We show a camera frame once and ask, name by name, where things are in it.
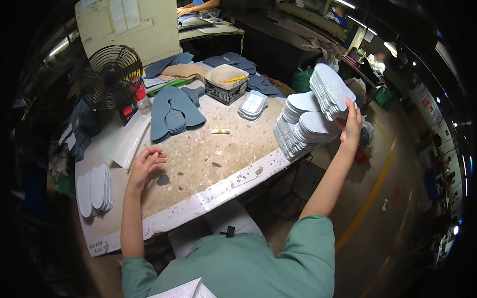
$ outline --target fluorescent light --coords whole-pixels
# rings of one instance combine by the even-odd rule
[[[391,52],[391,55],[394,58],[397,58],[397,49],[396,49],[396,44],[394,42],[386,41],[384,43],[384,46]]]
[[[462,156],[462,161],[464,162],[464,174],[466,174],[467,177],[466,159],[464,158],[464,156]]]
[[[343,0],[335,0],[335,1],[336,1],[336,2],[339,2],[339,3],[342,3],[342,4],[346,5],[346,6],[349,6],[349,7],[351,7],[352,9],[355,8],[354,5],[352,5],[352,4],[348,3],[348,2],[345,2],[345,1],[343,1]]]
[[[374,31],[374,30],[371,29],[371,28],[368,28],[368,31],[371,32],[371,33],[374,34],[374,35],[378,35],[378,34],[376,33],[376,31]]]
[[[364,25],[363,23],[361,23],[361,22],[358,21],[357,19],[353,18],[352,16],[347,15],[347,17],[350,18],[351,20],[355,21],[356,23],[360,24],[360,25],[363,26],[365,29],[368,28],[368,26]]]
[[[65,37],[64,39],[64,42],[62,44],[60,44],[59,46],[56,47],[56,49],[54,49],[49,56],[53,56],[57,51],[61,50],[65,45],[68,44],[68,39]]]

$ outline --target plastic bottle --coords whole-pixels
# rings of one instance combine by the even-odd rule
[[[152,111],[152,103],[146,95],[146,89],[143,82],[141,82],[141,87],[139,87],[139,90],[136,92],[136,106],[141,111],[142,115],[147,115]]]

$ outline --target black fan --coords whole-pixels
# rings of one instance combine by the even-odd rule
[[[139,55],[128,46],[111,45],[94,53],[89,64],[81,83],[84,101],[97,110],[118,109],[126,124],[137,110],[133,98],[143,73]]]

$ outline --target red bottle cap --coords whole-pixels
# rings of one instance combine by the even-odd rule
[[[137,101],[141,101],[141,100],[143,100],[145,97],[146,97],[146,89],[145,89],[145,87],[144,87],[144,83],[141,82],[141,86],[139,87],[139,89],[138,89],[137,92],[136,92],[136,100],[137,100]]]

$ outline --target person's hand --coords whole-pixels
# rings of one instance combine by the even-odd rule
[[[190,14],[191,12],[192,12],[192,8],[179,7],[177,9],[177,17],[183,16],[185,14]]]
[[[359,108],[355,109],[354,103],[348,97],[344,102],[348,107],[348,119],[336,118],[334,121],[341,128],[341,144],[356,151],[361,135],[361,111]]]
[[[142,192],[147,175],[162,168],[162,164],[166,162],[166,157],[167,155],[162,153],[161,148],[147,147],[144,149],[134,161],[126,188]]]

